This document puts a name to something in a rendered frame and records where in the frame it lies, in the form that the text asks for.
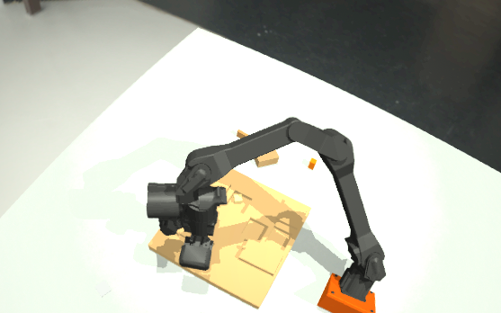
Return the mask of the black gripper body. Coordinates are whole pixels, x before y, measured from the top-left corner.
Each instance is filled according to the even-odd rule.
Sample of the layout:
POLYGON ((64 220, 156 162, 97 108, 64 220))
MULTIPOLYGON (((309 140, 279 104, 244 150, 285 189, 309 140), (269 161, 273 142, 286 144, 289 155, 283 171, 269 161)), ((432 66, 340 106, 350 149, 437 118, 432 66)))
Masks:
POLYGON ((210 269, 211 250, 210 238, 213 236, 216 226, 215 211, 214 218, 208 222, 199 223, 191 220, 187 212, 185 222, 191 227, 191 245, 183 245, 178 262, 181 267, 207 271, 210 269))

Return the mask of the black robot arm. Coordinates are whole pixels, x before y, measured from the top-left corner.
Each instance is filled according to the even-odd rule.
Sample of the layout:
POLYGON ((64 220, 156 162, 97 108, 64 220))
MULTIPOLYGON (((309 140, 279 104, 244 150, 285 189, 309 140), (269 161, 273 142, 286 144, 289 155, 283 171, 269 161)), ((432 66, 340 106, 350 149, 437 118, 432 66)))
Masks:
POLYGON ((180 228, 191 232, 186 212, 191 220, 204 223, 214 218, 216 205, 227 205, 226 188, 210 185, 236 166, 293 142, 317 151, 335 181, 350 227, 344 240, 353 261, 339 287, 344 295, 365 302, 373 284, 387 275, 385 254, 371 231, 355 180, 353 143, 337 130, 324 130, 291 116, 228 144, 197 148, 186 158, 176 183, 148 183, 147 217, 158 219, 165 236, 176 235, 180 228))

